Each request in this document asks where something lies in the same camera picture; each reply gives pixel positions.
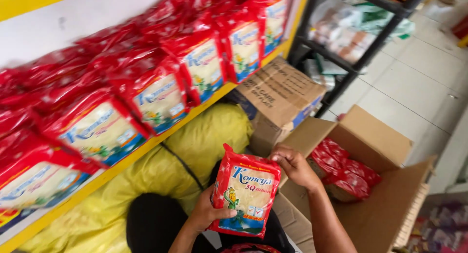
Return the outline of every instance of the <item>person's arm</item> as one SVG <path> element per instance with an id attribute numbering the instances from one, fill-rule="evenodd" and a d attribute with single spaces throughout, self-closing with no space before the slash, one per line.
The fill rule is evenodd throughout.
<path id="1" fill-rule="evenodd" d="M 313 243 L 317 253 L 357 253 L 336 216 L 322 182 L 304 156 L 279 143 L 272 150 L 270 158 L 278 162 L 290 180 L 307 190 Z"/>
<path id="2" fill-rule="evenodd" d="M 184 226 L 172 243 L 169 253 L 191 253 L 196 237 L 205 231 L 214 220 L 231 218 L 237 215 L 236 210 L 213 208 L 210 201 L 213 190 L 214 185 L 202 192 L 195 209 L 193 209 L 192 214 L 185 221 Z"/>

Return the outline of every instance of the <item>black strap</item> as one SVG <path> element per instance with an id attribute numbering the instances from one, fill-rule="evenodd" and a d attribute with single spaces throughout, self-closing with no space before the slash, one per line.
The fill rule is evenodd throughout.
<path id="1" fill-rule="evenodd" d="M 198 185 L 198 188 L 200 188 L 200 190 L 202 190 L 202 192 L 205 190 L 205 188 L 203 188 L 203 185 L 200 183 L 200 180 L 196 177 L 195 173 L 192 171 L 192 169 L 190 169 L 190 167 L 184 162 L 184 160 L 182 160 L 182 158 L 180 158 L 177 154 L 175 154 L 171 149 L 169 149 L 169 147 L 161 142 L 161 146 L 166 149 L 169 153 L 171 153 L 172 155 L 174 155 L 178 160 L 179 162 L 182 164 L 182 166 L 184 167 L 185 171 L 187 171 L 189 173 L 189 175 L 196 181 L 196 184 Z"/>

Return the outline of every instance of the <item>yellow sack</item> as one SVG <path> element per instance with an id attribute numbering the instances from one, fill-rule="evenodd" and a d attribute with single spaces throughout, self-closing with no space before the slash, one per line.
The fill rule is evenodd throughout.
<path id="1" fill-rule="evenodd" d="M 252 128 L 237 106 L 217 104 L 176 131 L 165 143 L 207 187 L 223 143 L 243 152 Z M 179 160 L 160 145 L 54 220 L 20 249 L 31 253 L 128 253 L 126 213 L 143 193 L 171 196 L 190 213 L 201 193 Z"/>

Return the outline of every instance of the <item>hand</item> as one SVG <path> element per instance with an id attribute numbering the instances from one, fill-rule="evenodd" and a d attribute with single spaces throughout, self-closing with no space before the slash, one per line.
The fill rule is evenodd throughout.
<path id="1" fill-rule="evenodd" d="M 213 193 L 214 185 L 211 185 L 200 195 L 198 202 L 193 209 L 185 225 L 193 231 L 201 233 L 216 219 L 231 218 L 237 215 L 237 211 L 228 208 L 215 209 L 211 205 L 210 197 Z"/>
<path id="2" fill-rule="evenodd" d="M 304 156 L 293 148 L 278 143 L 272 150 L 270 159 L 277 162 L 294 183 L 315 193 L 323 187 L 322 181 L 310 167 Z"/>

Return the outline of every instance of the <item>person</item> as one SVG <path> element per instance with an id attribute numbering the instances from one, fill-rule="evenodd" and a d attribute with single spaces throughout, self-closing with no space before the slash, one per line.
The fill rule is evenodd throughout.
<path id="1" fill-rule="evenodd" d="M 270 159 L 284 169 L 290 180 L 307 190 L 316 252 L 357 253 L 336 216 L 322 182 L 304 156 L 289 146 L 277 144 Z M 211 183 L 214 183 L 217 173 L 218 169 L 214 168 Z M 231 218 L 236 211 L 213 208 L 210 201 L 213 189 L 211 185 L 202 192 L 190 216 L 184 213 L 177 200 L 169 197 L 143 194 L 135 199 L 127 216 L 127 242 L 132 252 L 295 252 L 273 210 L 270 211 L 263 240 L 219 233 L 222 247 L 215 250 L 201 233 L 214 220 Z"/>

